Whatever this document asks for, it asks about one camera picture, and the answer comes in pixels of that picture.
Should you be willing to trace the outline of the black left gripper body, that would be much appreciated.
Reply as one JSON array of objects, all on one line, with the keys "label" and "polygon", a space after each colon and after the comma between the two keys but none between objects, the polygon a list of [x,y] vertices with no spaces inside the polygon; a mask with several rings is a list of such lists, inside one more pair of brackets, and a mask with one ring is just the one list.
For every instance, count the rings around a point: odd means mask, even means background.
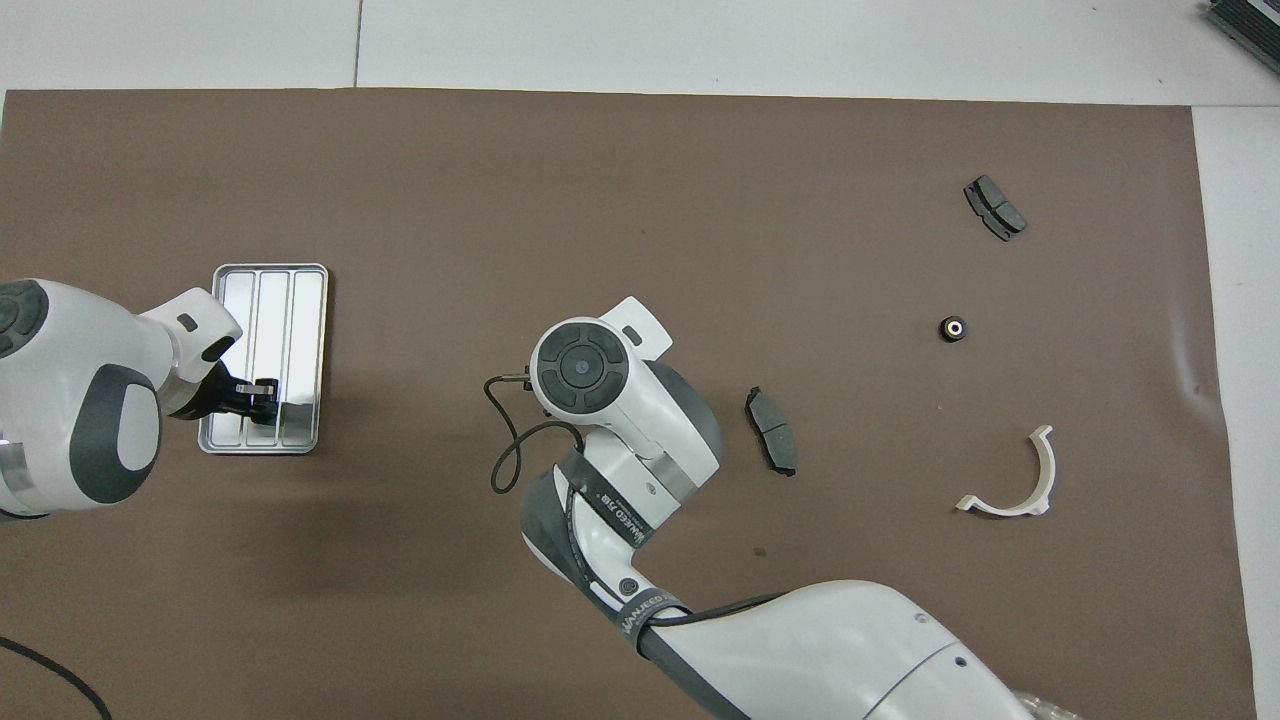
[{"label": "black left gripper body", "polygon": [[246,380],[232,375],[223,360],[212,363],[200,382],[179,377],[177,365],[160,387],[160,414],[195,421],[215,413],[248,416],[253,410],[253,396],[242,392]]}]

